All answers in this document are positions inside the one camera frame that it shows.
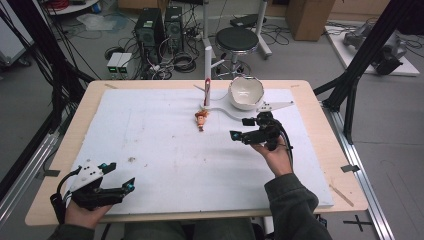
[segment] wooden table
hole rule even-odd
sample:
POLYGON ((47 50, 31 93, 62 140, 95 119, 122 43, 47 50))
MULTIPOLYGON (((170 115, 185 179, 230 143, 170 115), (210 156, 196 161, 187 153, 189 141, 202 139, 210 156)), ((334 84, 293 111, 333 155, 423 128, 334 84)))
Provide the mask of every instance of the wooden table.
MULTIPOLYGON (((321 106, 310 85, 303 80, 261 80, 265 89, 290 89, 304 121, 321 168, 334 200, 334 206, 317 209, 316 213, 363 211, 367 200, 352 172, 344 173, 340 167, 348 164, 321 106)), ((103 92, 107 89, 192 89, 199 80, 168 81, 96 81, 92 82, 78 107, 66 135, 56 153, 50 169, 60 170, 58 177, 46 177, 26 216, 28 225, 54 225, 56 216, 49 197, 55 192, 59 181, 70 172, 82 146, 84 136, 97 111, 103 92)), ((225 89, 229 81, 214 81, 213 88, 225 89)), ((241 216, 270 216, 270 211, 225 211, 178 214, 148 214, 105 216, 102 222, 150 221, 164 219, 198 219, 241 216)))

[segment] computer tower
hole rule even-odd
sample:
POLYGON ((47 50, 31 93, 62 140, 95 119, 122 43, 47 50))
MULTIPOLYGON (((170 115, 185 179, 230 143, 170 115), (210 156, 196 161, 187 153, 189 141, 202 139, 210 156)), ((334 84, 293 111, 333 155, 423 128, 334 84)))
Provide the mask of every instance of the computer tower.
POLYGON ((165 31, 160 9, 142 9, 134 31, 142 59, 147 61, 148 58, 152 64, 159 64, 165 52, 165 31))
POLYGON ((182 8, 170 6, 165 12, 165 33, 168 39, 168 52, 184 51, 182 8))

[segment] person's left hand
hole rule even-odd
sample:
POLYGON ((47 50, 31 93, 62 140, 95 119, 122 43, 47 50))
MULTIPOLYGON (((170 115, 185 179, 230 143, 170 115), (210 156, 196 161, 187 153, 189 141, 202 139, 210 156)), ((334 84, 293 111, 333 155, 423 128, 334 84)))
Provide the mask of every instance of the person's left hand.
POLYGON ((97 208, 89 211, 79 207, 74 201, 68 205, 65 215, 65 224, 72 224, 86 228, 94 229, 100 219, 112 208, 112 205, 97 208))

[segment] hand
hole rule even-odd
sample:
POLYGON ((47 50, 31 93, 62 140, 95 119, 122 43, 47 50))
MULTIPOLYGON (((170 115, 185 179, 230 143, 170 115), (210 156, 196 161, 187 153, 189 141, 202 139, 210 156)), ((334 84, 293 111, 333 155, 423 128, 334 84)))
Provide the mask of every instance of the hand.
POLYGON ((275 174, 275 177, 293 173, 289 154, 287 153, 287 148, 281 136, 278 138, 278 145, 274 151, 269 151, 266 146, 262 146, 261 144, 252 144, 250 146, 265 158, 269 168, 275 174))
POLYGON ((94 229, 99 223, 100 219, 112 208, 112 205, 97 208, 89 211, 85 208, 79 207, 74 201, 71 200, 68 208, 66 209, 65 223, 86 228, 94 229))

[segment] chair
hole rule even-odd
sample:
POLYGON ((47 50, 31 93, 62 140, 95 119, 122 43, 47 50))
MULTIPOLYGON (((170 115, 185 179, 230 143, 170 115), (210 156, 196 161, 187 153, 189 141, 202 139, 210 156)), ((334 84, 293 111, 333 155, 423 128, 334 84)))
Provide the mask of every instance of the chair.
POLYGON ((230 27, 218 31, 215 37, 215 44, 218 49, 224 52, 222 58, 225 58, 226 54, 230 54, 231 60, 229 66, 226 66, 224 62, 215 68, 216 77, 222 79, 223 76, 230 75, 234 79, 238 75, 246 74, 244 72, 245 68, 248 69, 247 75, 250 75, 249 65, 239 61, 238 56, 256 51, 258 43, 258 36, 242 27, 230 27), (225 68, 226 71, 221 72, 221 67, 225 68))

